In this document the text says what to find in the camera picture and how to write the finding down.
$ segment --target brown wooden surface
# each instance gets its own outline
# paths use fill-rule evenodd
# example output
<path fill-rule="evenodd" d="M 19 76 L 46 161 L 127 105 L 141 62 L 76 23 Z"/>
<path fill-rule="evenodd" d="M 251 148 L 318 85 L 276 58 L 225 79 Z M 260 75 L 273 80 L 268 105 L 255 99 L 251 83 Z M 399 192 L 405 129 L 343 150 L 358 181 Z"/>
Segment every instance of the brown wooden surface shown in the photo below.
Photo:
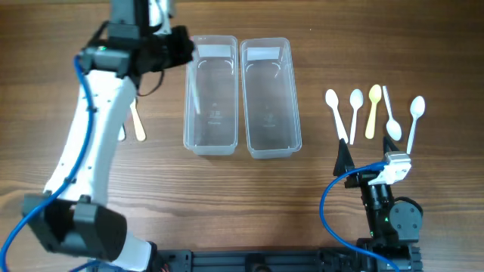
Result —
<path fill-rule="evenodd" d="M 0 5 L 0 242 L 20 219 L 25 193 L 40 192 L 61 155 L 76 105 L 72 56 L 108 4 Z M 109 207 L 136 235 L 161 249 L 261 249 L 335 246 L 318 217 L 337 155 L 329 88 L 340 96 L 349 131 L 349 95 L 389 86 L 404 150 L 411 100 L 423 95 L 413 168 L 393 187 L 425 209 L 420 243 L 425 271 L 484 270 L 484 13 L 480 1 L 182 2 L 174 24 L 192 35 L 290 40 L 302 149 L 289 159 L 254 160 L 247 151 L 240 87 L 239 144 L 233 156 L 201 158 L 183 147 L 185 68 L 140 99 L 148 140 L 132 122 L 110 175 Z M 158 75 L 148 75 L 147 91 Z M 378 106 L 373 140 L 360 110 L 357 165 L 382 157 L 386 123 Z M 368 236 L 359 190 L 335 186 L 327 219 L 349 241 Z M 8 256 L 12 271 L 67 270 L 82 263 L 44 252 L 27 228 Z"/>

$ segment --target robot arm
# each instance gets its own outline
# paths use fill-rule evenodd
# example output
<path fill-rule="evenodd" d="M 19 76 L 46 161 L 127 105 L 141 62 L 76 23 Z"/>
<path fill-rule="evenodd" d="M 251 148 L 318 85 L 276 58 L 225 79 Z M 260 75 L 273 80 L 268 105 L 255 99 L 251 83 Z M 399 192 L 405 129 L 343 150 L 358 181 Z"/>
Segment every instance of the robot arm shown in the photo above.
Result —
<path fill-rule="evenodd" d="M 80 53 L 95 114 L 84 160 L 67 189 L 29 222 L 49 252 L 111 262 L 132 271 L 159 271 L 164 265 L 153 243 L 127 231 L 126 219 L 106 208 L 107 182 L 118 132 L 135 99 L 141 76 L 187 63 L 194 49 L 183 26 L 170 29 L 169 0 L 112 0 L 103 23 Z M 107 30 L 107 39 L 101 33 Z M 61 187 L 82 146 L 88 107 L 81 86 L 67 143 L 41 195 L 26 195 L 23 215 Z"/>

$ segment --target label on container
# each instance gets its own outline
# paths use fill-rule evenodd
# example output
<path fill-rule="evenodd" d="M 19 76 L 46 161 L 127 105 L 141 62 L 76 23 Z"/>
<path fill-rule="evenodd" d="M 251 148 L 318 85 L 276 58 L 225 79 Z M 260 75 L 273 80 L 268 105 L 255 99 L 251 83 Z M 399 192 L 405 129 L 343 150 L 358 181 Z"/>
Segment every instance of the label on container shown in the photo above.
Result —
<path fill-rule="evenodd" d="M 281 48 L 248 48 L 247 61 L 251 60 L 277 60 Z"/>
<path fill-rule="evenodd" d="M 197 45 L 200 57 L 231 57 L 230 45 Z"/>

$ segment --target plastic container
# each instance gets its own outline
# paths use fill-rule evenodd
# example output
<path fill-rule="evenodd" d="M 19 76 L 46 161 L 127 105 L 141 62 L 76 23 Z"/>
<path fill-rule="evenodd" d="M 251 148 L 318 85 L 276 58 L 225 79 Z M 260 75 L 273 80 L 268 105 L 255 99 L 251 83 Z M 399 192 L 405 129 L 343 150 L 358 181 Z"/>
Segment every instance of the plastic container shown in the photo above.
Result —
<path fill-rule="evenodd" d="M 301 127 L 289 41 L 251 39 L 240 45 L 247 147 L 254 159 L 301 149 Z"/>
<path fill-rule="evenodd" d="M 197 155 L 230 155 L 237 146 L 238 55 L 233 36 L 194 36 L 187 65 L 184 145 Z"/>

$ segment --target black cable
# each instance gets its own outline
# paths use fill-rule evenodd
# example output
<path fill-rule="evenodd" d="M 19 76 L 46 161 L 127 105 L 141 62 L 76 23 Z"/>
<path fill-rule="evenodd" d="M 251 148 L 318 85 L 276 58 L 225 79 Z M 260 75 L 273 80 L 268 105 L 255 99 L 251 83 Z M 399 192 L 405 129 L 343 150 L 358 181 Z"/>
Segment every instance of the black cable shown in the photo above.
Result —
<path fill-rule="evenodd" d="M 165 78 L 165 70 L 161 70 L 161 76 L 160 79 L 158 80 L 158 84 L 153 88 L 153 90 L 149 91 L 147 94 L 140 94 L 139 89 L 138 89 L 138 96 L 139 97 L 146 97 L 150 94 L 153 94 L 163 83 L 163 79 Z"/>
<path fill-rule="evenodd" d="M 399 196 L 399 197 L 395 198 L 394 201 L 395 202 L 397 202 L 397 201 L 405 201 L 405 202 L 408 202 L 408 203 L 412 204 L 413 206 L 417 207 L 417 209 L 420 212 L 420 214 L 422 216 L 424 216 L 424 210 L 422 209 L 422 207 L 415 200 L 411 199 L 410 197 Z"/>

